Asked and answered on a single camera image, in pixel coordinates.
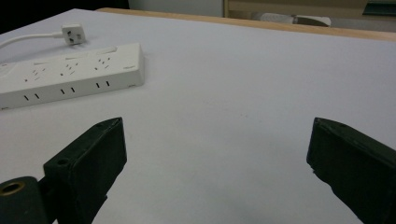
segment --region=white table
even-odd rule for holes
[[[94,223],[361,223],[306,163],[314,117],[396,148],[396,43],[74,9],[89,42],[26,40],[9,63],[139,42],[141,87],[0,111],[0,182],[32,175],[93,124],[124,121],[128,162]]]

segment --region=power socket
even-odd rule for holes
[[[140,44],[0,64],[0,108],[10,109],[144,84]]]

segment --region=white power strip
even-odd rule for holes
[[[144,83],[140,44],[0,64],[0,108],[75,98]]]

